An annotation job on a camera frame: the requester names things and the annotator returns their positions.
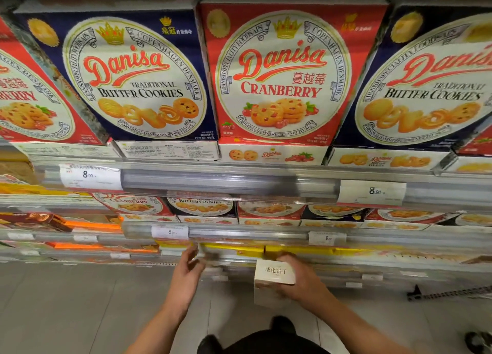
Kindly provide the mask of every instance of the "tile floor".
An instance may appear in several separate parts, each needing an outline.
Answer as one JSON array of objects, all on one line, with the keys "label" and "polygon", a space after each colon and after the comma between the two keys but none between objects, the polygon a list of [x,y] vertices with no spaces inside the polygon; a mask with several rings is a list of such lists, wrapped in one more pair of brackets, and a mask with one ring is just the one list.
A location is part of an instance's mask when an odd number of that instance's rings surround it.
[{"label": "tile floor", "polygon": [[[172,268],[0,264],[0,353],[122,353],[162,303]],[[416,354],[469,354],[463,334],[492,329],[492,301],[409,303],[402,295],[337,291],[340,299]],[[348,353],[322,321],[292,303],[281,311],[253,304],[252,285],[200,282],[173,354],[194,354],[215,334],[224,345],[289,317],[298,334],[332,354]]]}]

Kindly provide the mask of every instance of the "hand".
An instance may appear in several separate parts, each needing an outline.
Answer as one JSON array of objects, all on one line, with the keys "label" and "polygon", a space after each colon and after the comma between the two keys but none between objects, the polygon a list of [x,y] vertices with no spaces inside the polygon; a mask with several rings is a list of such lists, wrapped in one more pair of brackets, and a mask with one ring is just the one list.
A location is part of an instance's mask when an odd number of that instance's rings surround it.
[{"label": "hand", "polygon": [[193,300],[200,280],[200,275],[205,269],[205,264],[196,259],[190,262],[198,253],[196,245],[186,249],[176,265],[171,285],[164,301],[163,309],[172,317],[181,322],[188,312],[188,307]]},{"label": "hand", "polygon": [[280,292],[287,297],[298,301],[302,307],[316,315],[319,306],[326,303],[333,295],[323,284],[311,266],[302,263],[294,255],[285,254],[277,258],[292,266],[296,274],[294,285],[277,284]]}]

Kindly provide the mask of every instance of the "crown logo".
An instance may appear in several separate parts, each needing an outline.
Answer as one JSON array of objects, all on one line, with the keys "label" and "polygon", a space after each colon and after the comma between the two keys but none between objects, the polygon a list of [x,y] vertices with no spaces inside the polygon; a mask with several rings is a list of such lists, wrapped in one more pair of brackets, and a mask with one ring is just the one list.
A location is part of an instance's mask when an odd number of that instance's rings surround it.
[{"label": "crown logo", "polygon": [[285,21],[278,21],[274,24],[275,31],[277,32],[277,38],[279,39],[292,39],[296,35],[297,31],[301,27],[297,21],[290,21],[290,17],[287,16]]},{"label": "crown logo", "polygon": [[160,18],[159,21],[163,26],[171,26],[171,22],[172,22],[172,20],[168,16],[164,16]]},{"label": "crown logo", "polygon": [[119,28],[118,26],[115,25],[115,27],[111,27],[108,22],[106,22],[106,25],[104,25],[104,28],[102,26],[99,26],[99,30],[96,29],[96,31],[101,35],[101,37],[104,38],[104,40],[113,46],[119,46],[121,44],[124,44],[123,41],[123,33],[125,30],[122,28]]},{"label": "crown logo", "polygon": [[346,14],[345,22],[354,22],[356,18],[357,18],[357,13]]}]

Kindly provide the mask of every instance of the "person's right arm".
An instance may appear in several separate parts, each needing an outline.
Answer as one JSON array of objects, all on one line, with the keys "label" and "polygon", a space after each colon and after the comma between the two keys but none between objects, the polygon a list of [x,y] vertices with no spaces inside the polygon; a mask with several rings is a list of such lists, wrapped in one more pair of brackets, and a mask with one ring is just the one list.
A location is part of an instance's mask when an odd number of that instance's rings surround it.
[{"label": "person's right arm", "polygon": [[280,291],[329,325],[350,354],[412,353],[338,301],[312,267],[291,255],[283,255],[277,260],[289,263],[296,273],[295,285],[279,284]]}]

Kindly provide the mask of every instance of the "person's left hand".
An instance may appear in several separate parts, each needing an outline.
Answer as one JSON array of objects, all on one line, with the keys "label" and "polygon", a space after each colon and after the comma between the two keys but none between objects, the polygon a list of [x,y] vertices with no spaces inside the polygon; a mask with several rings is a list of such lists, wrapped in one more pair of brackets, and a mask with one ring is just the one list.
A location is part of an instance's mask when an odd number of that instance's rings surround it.
[{"label": "person's left hand", "polygon": [[205,264],[198,259],[190,262],[197,253],[196,245],[190,246],[182,253],[181,259],[174,269],[171,285],[163,306],[180,322],[188,312],[200,275],[205,269]]}]

